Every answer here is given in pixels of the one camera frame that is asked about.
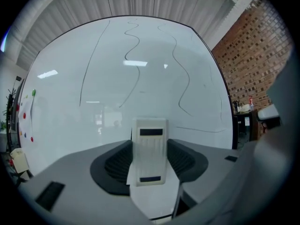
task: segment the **white label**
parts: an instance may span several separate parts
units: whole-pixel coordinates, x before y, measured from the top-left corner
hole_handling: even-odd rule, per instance
[[[250,126],[250,118],[245,118],[245,126]]]

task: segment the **blue light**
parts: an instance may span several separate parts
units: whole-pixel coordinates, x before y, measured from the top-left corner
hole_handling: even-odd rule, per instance
[[[1,43],[1,51],[3,51],[4,52],[4,49],[5,49],[5,42],[6,42],[6,37],[8,36],[8,31],[7,31],[7,33],[5,34],[5,36],[4,36],[4,38],[3,38],[3,40],[2,40],[2,43]]]

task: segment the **ceiling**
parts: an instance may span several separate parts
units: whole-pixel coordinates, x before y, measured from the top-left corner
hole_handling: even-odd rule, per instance
[[[250,1],[240,7],[242,12]],[[240,0],[30,0],[8,32],[5,53],[29,70],[38,52],[62,33],[118,15],[157,16],[187,24],[212,49],[224,35],[218,38],[216,34],[220,33],[216,31],[240,3]]]

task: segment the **brick wall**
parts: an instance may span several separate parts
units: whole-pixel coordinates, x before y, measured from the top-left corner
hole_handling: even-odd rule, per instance
[[[255,109],[271,104],[266,90],[289,57],[293,42],[289,32],[267,0],[253,0],[237,22],[212,50],[228,85],[232,101]]]

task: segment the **whiteboard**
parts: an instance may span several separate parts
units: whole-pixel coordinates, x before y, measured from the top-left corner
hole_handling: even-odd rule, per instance
[[[20,136],[33,175],[67,154],[130,139],[136,117],[168,119],[172,139],[232,148],[224,80],[182,24],[122,16],[77,27],[38,54],[21,101],[33,89],[33,142]]]

